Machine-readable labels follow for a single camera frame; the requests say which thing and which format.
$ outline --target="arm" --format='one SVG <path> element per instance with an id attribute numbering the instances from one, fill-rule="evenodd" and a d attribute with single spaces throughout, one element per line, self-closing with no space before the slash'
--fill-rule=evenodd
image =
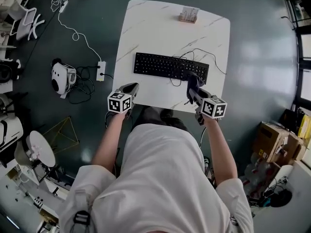
<path id="1" fill-rule="evenodd" d="M 125 113 L 116 114 L 106 129 L 102 141 L 93 157 L 92 164 L 99 165 L 112 172 L 116 161 L 119 136 Z"/>
<path id="2" fill-rule="evenodd" d="M 219 185 L 225 180 L 238 177 L 237 166 L 218 122 L 206 116 L 203 117 L 209 137 L 215 178 Z"/>

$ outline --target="black keyboard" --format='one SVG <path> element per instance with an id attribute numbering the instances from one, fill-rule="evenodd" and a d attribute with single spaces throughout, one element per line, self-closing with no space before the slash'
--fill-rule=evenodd
<path id="1" fill-rule="evenodd" d="M 208 64 L 182 58 L 137 52 L 134 73 L 185 81 L 190 72 L 194 72 L 206 84 L 208 67 Z"/>

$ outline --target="gray floor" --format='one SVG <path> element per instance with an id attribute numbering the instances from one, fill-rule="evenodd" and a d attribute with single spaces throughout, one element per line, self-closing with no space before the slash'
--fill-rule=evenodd
<path id="1" fill-rule="evenodd" d="M 178 3 L 226 17 L 231 22 L 227 76 L 223 99 L 228 102 L 226 117 L 220 125 L 234 153 L 239 170 L 251 155 L 251 141 L 256 126 L 262 120 L 278 120 L 284 108 L 291 106 L 296 83 L 296 41 L 285 15 L 283 0 L 158 0 Z M 47 21 L 52 17 L 51 0 L 34 0 Z M 129 0 L 69 0 L 61 15 L 63 23 L 85 33 L 89 44 L 107 61 L 106 72 L 114 73 L 116 54 L 125 10 Z M 63 28 L 57 15 L 41 36 L 25 69 L 24 76 L 14 83 L 15 91 L 28 91 L 24 100 L 31 109 L 35 126 L 52 126 L 71 115 L 81 141 L 56 155 L 57 162 L 69 173 L 76 173 L 81 165 L 88 164 L 104 132 L 106 98 L 112 81 L 95 83 L 96 92 L 91 101 L 71 105 L 53 91 L 50 63 L 58 57 L 72 66 L 96 65 L 97 56 L 83 39 L 74 42 L 70 30 Z M 21 41 L 11 57 L 25 63 L 35 40 Z M 202 127 L 193 114 L 175 112 L 199 140 Z M 123 149 L 131 122 L 125 123 L 120 146 Z M 208 140 L 203 141 L 203 153 L 210 156 Z"/>

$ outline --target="white table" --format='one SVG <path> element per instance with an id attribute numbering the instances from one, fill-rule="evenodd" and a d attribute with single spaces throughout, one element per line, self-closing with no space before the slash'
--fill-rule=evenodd
<path id="1" fill-rule="evenodd" d="M 183 5 L 131 0 L 128 3 L 116 59 L 113 90 L 137 82 L 139 91 L 134 103 L 195 113 L 197 105 L 186 96 L 187 82 L 179 87 L 171 84 L 169 78 L 135 74 L 136 52 L 180 56 L 200 48 L 216 55 L 217 65 L 226 72 L 230 21 L 224 17 L 202 11 L 195 24 L 180 22 L 178 16 Z M 214 56 L 195 50 L 195 61 L 209 64 L 207 84 L 202 88 L 218 97 L 222 96 L 225 75 L 215 66 Z M 179 80 L 172 80 L 179 85 Z"/>

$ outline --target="black buckle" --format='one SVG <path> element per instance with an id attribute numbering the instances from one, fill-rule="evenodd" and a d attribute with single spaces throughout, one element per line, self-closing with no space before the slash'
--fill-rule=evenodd
<path id="1" fill-rule="evenodd" d="M 74 215 L 73 222 L 83 225 L 89 225 L 90 223 L 90 214 L 86 211 L 79 211 Z"/>

